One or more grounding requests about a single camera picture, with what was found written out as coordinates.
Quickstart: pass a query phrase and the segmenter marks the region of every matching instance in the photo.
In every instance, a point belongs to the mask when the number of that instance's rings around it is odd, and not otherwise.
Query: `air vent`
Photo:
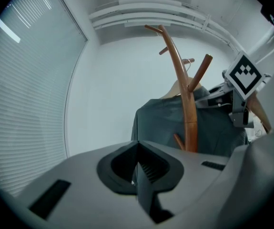
[[[226,167],[225,165],[210,162],[210,161],[203,161],[202,165],[207,166],[207,167],[212,168],[212,169],[220,170],[220,171],[223,171],[223,169]]]

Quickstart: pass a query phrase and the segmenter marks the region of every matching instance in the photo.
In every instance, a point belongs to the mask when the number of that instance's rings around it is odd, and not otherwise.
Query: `window blinds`
[[[0,188],[14,196],[67,157],[66,97],[85,42],[61,0],[12,0],[0,15]]]

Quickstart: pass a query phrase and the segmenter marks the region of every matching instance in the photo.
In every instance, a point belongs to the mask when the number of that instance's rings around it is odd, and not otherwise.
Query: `white wall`
[[[188,74],[193,77],[206,53],[212,63],[201,80],[210,89],[223,82],[222,70],[229,67],[234,53],[216,42],[195,38],[173,38],[182,58],[194,58]],[[176,80],[162,37],[140,37],[102,45],[91,82],[85,151],[129,141],[135,112],[152,98],[165,95]]]
[[[88,39],[75,67],[66,103],[65,140],[68,156],[72,156],[86,151],[88,93],[100,43],[88,19],[88,12],[96,7],[96,0],[64,2]]]
[[[225,28],[248,52],[270,30],[272,24],[261,14],[258,0],[244,0]]]

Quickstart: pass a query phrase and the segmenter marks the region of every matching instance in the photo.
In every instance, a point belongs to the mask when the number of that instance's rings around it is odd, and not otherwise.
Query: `wooden coat rack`
[[[180,137],[177,134],[174,134],[174,138],[178,143],[181,150],[190,151],[190,152],[197,152],[197,114],[196,114],[196,105],[194,101],[193,91],[201,78],[203,77],[204,73],[208,69],[211,61],[212,56],[206,54],[203,59],[202,64],[200,65],[195,77],[189,83],[188,73],[185,70],[185,64],[189,61],[183,61],[180,57],[180,54],[172,41],[171,37],[169,36],[167,30],[163,25],[159,25],[158,28],[145,25],[145,28],[150,29],[156,33],[162,35],[166,47],[162,49],[159,54],[162,55],[163,53],[169,51],[172,62],[175,67],[176,75],[178,78],[180,94],[183,101],[183,117],[184,117],[184,144]]]

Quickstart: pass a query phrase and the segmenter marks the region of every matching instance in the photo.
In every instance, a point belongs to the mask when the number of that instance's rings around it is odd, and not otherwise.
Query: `black sticker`
[[[245,55],[242,56],[229,75],[238,84],[245,95],[251,91],[262,77],[261,73]]]
[[[30,210],[39,217],[46,219],[65,194],[70,184],[68,181],[57,180],[31,205]]]

